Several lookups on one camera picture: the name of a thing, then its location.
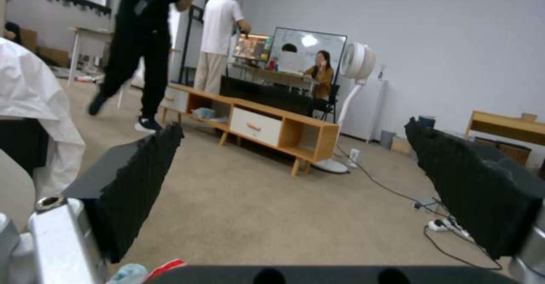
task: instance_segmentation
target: floor fan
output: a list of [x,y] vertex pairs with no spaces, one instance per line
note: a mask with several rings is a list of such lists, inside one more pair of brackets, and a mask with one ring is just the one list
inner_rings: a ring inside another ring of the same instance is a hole
[[[354,96],[356,96],[356,94],[358,94],[358,92],[366,84],[367,78],[373,71],[375,61],[375,53],[367,45],[352,43],[344,52],[341,61],[341,74],[344,76],[344,78],[354,79],[354,81],[356,81],[356,86],[354,86],[346,100],[344,100],[341,115],[339,116],[338,120],[339,134],[341,133],[342,123],[344,117],[346,116],[346,112],[348,111],[348,107],[350,106],[350,102],[352,101],[352,98],[354,98]],[[316,164],[313,164],[313,166],[331,173],[348,172],[347,166],[331,158],[317,162]]]

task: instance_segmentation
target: computer screen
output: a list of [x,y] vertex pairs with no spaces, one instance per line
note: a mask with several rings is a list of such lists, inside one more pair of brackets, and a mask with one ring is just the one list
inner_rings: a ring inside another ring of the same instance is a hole
[[266,35],[240,35],[233,57],[268,61],[273,38]]

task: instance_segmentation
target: beige pants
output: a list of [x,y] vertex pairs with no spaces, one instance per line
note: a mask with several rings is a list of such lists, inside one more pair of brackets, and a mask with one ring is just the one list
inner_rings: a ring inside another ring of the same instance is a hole
[[220,94],[221,76],[227,66],[227,55],[201,52],[194,88]]

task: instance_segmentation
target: white plastic sheet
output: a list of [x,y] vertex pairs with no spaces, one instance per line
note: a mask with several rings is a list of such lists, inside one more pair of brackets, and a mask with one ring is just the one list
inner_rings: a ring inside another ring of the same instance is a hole
[[56,195],[75,180],[85,143],[70,117],[68,97],[41,59],[4,38],[0,38],[0,116],[38,119],[49,134],[47,164],[33,177],[37,198]]

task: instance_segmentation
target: red object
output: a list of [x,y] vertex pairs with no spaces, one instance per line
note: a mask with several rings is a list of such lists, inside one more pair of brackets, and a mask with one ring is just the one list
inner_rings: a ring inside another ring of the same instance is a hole
[[187,263],[185,261],[179,259],[179,258],[174,259],[173,261],[168,261],[166,264],[164,264],[161,267],[158,267],[155,270],[153,270],[149,274],[148,278],[146,278],[144,283],[148,282],[152,278],[155,278],[156,276],[160,276],[161,274],[163,274],[163,273],[165,273],[165,272],[167,272],[169,270],[172,270],[174,268],[184,267],[184,266],[187,266]]

